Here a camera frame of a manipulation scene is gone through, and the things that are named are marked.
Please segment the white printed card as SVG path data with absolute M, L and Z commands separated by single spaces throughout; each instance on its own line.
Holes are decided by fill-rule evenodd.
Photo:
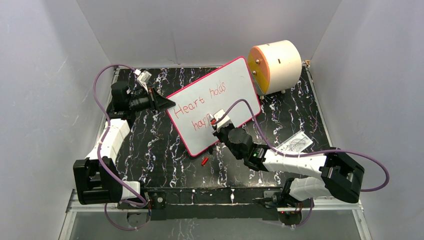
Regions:
M 281 152 L 302 152 L 309 146 L 311 146 L 313 141 L 303 132 L 298 131 L 283 143 L 278 145 L 276 148 Z

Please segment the aluminium frame rail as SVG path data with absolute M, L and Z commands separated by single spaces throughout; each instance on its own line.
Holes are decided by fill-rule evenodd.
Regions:
M 295 203 L 293 207 L 277 205 L 277 203 L 260 203 L 260 199 L 272 198 L 272 194 L 280 193 L 277 187 L 219 187 L 219 188 L 148 188 L 147 196 L 151 209 L 171 210 L 171 207 L 180 209 L 189 207 L 264 207 L 277 208 L 277 211 L 300 210 L 301 204 Z M 82 204 L 78 199 L 76 190 L 72 192 L 69 200 L 69 210 L 94 210 L 104 207 L 105 203 Z M 136 210 L 136 207 L 129 203 L 108 203 L 111 210 Z M 313 210 L 332 211 L 332 210 L 364 210 L 361 201 L 359 203 L 346 203 L 334 197 L 318 197 L 313 200 Z

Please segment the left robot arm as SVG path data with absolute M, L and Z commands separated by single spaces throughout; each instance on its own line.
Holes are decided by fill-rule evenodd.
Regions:
M 106 122 L 97 144 L 90 153 L 73 164 L 78 200 L 82 205 L 130 201 L 137 208 L 149 203 L 149 194 L 139 181 L 119 178 L 116 159 L 134 124 L 136 113 L 154 113 L 175 107 L 176 103 L 160 95 L 153 87 L 133 90 L 126 82 L 111 85 L 111 102 L 105 109 Z

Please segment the red marker cap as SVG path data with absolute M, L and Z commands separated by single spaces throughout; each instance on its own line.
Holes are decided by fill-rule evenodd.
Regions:
M 205 157 L 203 160 L 202 160 L 202 162 L 201 162 L 201 165 L 202 166 L 205 166 L 206 165 L 206 163 L 209 161 L 209 158 L 208 157 Z

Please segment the pink-framed whiteboard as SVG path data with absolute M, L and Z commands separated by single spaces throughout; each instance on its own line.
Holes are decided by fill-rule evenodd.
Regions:
M 228 114 L 235 127 L 250 121 L 252 115 L 261 113 L 255 83 L 244 57 L 232 60 L 167 99 L 175 102 L 174 107 L 167 109 L 167 114 L 192 157 L 218 141 L 212 134 L 208 114 L 228 110 L 240 99 L 248 103 L 238 103 Z

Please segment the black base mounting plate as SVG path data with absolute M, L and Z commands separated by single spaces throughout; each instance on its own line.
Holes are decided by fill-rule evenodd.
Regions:
M 157 188 L 143 189 L 153 221 L 174 219 L 248 219 L 298 224 L 300 204 L 282 201 L 279 187 Z

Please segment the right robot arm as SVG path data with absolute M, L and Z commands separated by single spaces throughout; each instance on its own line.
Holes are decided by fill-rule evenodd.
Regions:
M 280 155 L 255 143 L 243 128 L 232 124 L 216 127 L 212 134 L 251 170 L 303 175 L 304 178 L 289 178 L 284 184 L 281 199 L 288 207 L 318 197 L 334 197 L 350 204 L 359 201 L 365 169 L 344 152 Z

